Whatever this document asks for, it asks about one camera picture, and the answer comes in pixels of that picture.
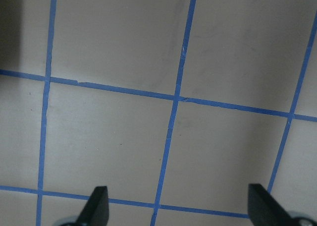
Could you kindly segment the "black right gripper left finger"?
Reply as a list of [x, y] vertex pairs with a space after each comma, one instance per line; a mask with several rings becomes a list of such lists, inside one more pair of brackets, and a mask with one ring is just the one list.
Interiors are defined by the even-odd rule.
[[75, 221], [76, 226], [106, 226], [109, 220], [109, 201], [106, 186], [95, 187]]

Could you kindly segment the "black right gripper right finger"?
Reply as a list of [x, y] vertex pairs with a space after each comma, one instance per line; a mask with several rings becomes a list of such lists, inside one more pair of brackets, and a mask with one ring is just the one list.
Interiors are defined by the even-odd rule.
[[248, 216], [254, 226], [299, 226], [278, 202], [258, 183], [248, 185]]

